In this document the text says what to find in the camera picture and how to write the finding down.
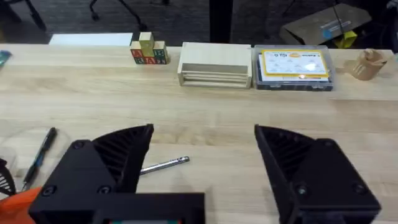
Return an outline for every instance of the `white paper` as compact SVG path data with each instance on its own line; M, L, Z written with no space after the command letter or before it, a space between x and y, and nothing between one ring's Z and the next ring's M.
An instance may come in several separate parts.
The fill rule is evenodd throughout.
M54 34L49 45L130 46L132 33Z
M300 77L270 77L264 73L262 55L259 55L260 71L262 81L296 81L296 82L328 82L328 78L300 78Z
M320 52L271 51L264 52L266 73L326 75Z

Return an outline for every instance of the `orange object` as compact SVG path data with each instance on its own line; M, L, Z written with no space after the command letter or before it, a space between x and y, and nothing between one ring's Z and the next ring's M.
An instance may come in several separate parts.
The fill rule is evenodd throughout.
M0 223L35 224L33 219L29 216L28 210L41 190L41 187L37 187L1 200Z

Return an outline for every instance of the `stacked wooden blocks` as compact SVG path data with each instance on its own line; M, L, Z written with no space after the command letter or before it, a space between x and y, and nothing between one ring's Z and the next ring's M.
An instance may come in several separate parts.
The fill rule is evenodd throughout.
M131 42L131 53L137 64L169 63L166 44L164 41L154 41L151 32L141 32L138 41Z

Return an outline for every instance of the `paper card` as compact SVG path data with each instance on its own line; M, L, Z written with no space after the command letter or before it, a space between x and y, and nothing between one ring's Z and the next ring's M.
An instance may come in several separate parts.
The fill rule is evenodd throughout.
M329 77L320 50L263 50L262 57L266 76Z
M328 82L328 78L302 78L302 77L270 77L264 73L263 61L261 54L259 54L260 71L262 81L297 81L297 82Z

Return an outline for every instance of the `yellow label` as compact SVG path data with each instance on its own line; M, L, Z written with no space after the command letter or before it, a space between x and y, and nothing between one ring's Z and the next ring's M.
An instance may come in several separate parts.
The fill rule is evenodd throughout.
M267 76L329 77L325 59L320 50L272 49L262 50L261 53L263 70Z

